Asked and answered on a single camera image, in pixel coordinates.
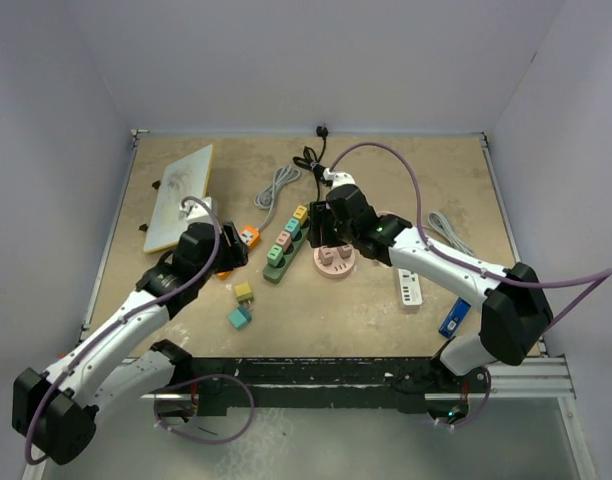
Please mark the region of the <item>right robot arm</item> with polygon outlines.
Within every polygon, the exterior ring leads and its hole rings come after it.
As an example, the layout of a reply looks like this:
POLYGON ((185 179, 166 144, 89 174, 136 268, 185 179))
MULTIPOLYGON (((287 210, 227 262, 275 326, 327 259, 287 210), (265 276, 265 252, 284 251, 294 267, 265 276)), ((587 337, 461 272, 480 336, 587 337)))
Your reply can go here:
POLYGON ((553 320, 531 267, 506 268, 423 239, 410 221, 377 214, 355 185, 311 203, 309 217, 312 247, 350 245, 367 259, 426 278, 480 313, 477 333, 447 341, 434 356, 430 376, 442 391, 455 390, 466 374, 488 364, 520 365, 553 320))

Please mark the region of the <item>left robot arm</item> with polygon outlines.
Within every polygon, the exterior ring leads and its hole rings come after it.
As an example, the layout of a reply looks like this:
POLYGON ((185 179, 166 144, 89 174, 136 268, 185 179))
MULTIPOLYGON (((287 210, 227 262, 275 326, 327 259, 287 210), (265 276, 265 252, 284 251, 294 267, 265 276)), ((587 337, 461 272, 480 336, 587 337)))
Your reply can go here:
POLYGON ((65 465, 142 395, 195 384, 192 356, 168 340, 125 359, 195 301, 213 274, 245 265, 248 252, 230 222, 190 224, 92 335, 43 371, 24 370, 13 383, 12 426, 25 438, 27 464, 65 465))

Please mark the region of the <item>yellow usb charger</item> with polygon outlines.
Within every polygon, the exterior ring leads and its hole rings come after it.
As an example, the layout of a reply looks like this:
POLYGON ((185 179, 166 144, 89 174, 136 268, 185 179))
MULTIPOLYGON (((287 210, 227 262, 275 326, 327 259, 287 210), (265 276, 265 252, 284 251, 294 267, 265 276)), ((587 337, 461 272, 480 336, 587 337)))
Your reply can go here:
POLYGON ((308 217, 308 209, 302 205, 299 205, 294 213, 293 213, 293 217, 295 219, 297 219, 301 224, 303 224, 308 217))

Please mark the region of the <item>teal usb charger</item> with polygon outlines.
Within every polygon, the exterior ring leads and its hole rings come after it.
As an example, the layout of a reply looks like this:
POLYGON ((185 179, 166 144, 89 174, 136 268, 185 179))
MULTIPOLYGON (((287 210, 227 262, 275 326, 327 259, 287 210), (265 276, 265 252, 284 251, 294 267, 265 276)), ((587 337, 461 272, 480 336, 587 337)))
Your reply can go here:
POLYGON ((290 218, 285 224, 284 230, 292 237, 296 237, 301 230, 301 224, 296 218, 290 218))

